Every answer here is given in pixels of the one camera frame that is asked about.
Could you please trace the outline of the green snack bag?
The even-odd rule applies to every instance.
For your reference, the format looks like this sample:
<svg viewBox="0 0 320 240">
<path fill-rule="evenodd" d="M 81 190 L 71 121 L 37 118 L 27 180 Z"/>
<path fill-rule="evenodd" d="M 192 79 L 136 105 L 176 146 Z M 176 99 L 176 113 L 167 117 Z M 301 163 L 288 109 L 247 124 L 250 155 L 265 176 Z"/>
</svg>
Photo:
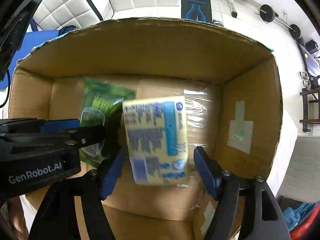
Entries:
<svg viewBox="0 0 320 240">
<path fill-rule="evenodd" d="M 97 168 L 100 163 L 118 152 L 118 129 L 121 123 L 122 102 L 136 98 L 134 90 L 124 86 L 102 82 L 91 77 L 84 79 L 84 104 L 80 117 L 80 126 L 103 125 L 107 135 L 102 142 L 83 147 L 81 161 Z"/>
</svg>

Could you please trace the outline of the yellow blue tissue pack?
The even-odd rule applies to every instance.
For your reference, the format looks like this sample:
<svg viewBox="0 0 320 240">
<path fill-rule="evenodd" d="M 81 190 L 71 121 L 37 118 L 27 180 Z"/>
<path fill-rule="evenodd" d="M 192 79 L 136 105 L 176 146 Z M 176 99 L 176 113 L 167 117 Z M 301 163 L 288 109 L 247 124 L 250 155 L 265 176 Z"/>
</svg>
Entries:
<svg viewBox="0 0 320 240">
<path fill-rule="evenodd" d="M 185 182 L 189 159 L 185 97 L 127 100 L 122 106 L 135 184 Z"/>
</svg>

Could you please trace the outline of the dark blue cloth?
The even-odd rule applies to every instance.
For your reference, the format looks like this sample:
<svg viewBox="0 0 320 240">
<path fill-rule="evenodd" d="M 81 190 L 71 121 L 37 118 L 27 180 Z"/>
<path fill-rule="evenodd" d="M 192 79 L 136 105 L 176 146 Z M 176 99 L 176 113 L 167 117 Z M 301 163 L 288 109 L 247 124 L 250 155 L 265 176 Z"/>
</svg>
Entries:
<svg viewBox="0 0 320 240">
<path fill-rule="evenodd" d="M 61 28 L 59 30 L 58 36 L 63 36 L 66 33 L 73 31 L 73 30 L 76 30 L 76 29 L 77 29 L 77 27 L 75 25 L 64 26 L 63 28 Z"/>
</svg>

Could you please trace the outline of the blue foam mat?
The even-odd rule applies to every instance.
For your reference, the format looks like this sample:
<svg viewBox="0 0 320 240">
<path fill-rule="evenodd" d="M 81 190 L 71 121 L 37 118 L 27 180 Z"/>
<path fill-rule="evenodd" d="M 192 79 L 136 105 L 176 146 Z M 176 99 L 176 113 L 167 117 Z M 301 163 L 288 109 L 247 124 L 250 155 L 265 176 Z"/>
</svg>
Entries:
<svg viewBox="0 0 320 240">
<path fill-rule="evenodd" d="M 13 72 L 18 60 L 26 57 L 34 47 L 37 47 L 46 41 L 52 40 L 58 37 L 58 35 L 58 30 L 32 31 L 25 33 L 20 50 L 16 51 L 8 68 L 10 80 L 12 81 Z"/>
</svg>

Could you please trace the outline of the left white quilted chair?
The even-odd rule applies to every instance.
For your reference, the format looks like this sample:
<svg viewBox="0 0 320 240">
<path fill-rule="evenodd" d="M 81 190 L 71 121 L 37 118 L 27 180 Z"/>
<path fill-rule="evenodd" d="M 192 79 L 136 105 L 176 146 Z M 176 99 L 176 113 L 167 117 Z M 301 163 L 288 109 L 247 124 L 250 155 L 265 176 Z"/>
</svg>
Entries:
<svg viewBox="0 0 320 240">
<path fill-rule="evenodd" d="M 85 28 L 103 16 L 92 0 L 41 0 L 33 20 L 41 30 L 60 30 L 69 25 Z"/>
</svg>

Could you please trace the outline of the wooden side table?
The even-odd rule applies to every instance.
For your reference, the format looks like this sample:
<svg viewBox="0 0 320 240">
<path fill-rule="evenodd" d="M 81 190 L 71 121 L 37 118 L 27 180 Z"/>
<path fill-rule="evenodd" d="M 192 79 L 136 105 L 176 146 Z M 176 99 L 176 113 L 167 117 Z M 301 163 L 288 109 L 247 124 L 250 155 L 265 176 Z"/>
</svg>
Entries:
<svg viewBox="0 0 320 240">
<path fill-rule="evenodd" d="M 319 125 L 319 88 L 303 88 L 300 96 L 303 102 L 303 117 L 299 122 L 302 124 L 302 131 L 308 133 L 311 132 L 309 125 Z"/>
</svg>

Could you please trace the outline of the black speaker box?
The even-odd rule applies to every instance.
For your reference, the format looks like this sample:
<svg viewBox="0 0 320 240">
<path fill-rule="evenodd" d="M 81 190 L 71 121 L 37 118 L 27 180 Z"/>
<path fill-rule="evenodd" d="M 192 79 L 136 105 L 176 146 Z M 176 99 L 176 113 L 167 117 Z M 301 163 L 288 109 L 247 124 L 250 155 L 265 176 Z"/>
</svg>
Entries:
<svg viewBox="0 0 320 240">
<path fill-rule="evenodd" d="M 314 53 L 318 52 L 319 45 L 316 41 L 310 40 L 310 41 L 306 42 L 305 48 L 310 54 L 314 54 Z"/>
</svg>

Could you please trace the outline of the small barbell on floor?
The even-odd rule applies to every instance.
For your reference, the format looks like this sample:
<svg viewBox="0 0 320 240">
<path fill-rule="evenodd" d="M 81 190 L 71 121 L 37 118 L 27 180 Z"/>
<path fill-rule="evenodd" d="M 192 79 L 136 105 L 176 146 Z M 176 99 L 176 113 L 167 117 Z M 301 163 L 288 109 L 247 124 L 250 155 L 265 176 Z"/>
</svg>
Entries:
<svg viewBox="0 0 320 240">
<path fill-rule="evenodd" d="M 263 4 L 260 6 L 259 15 L 260 15 L 260 18 L 264 22 L 271 23 L 274 20 L 276 20 L 276 21 L 280 22 L 281 24 L 283 24 L 284 26 L 286 26 L 289 29 L 289 33 L 294 40 L 298 40 L 301 38 L 301 31 L 300 31 L 299 26 L 296 24 L 288 25 L 287 23 L 282 21 L 279 18 L 279 15 L 268 4 Z"/>
</svg>

